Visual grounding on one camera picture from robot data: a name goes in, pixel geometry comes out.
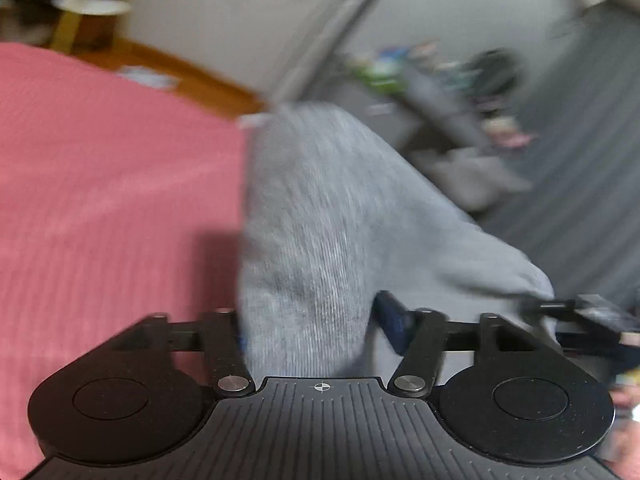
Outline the person right hand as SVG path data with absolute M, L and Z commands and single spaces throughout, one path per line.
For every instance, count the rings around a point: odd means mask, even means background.
M 616 419 L 599 457 L 621 479 L 639 480 L 639 386 L 619 382 L 610 395 Z

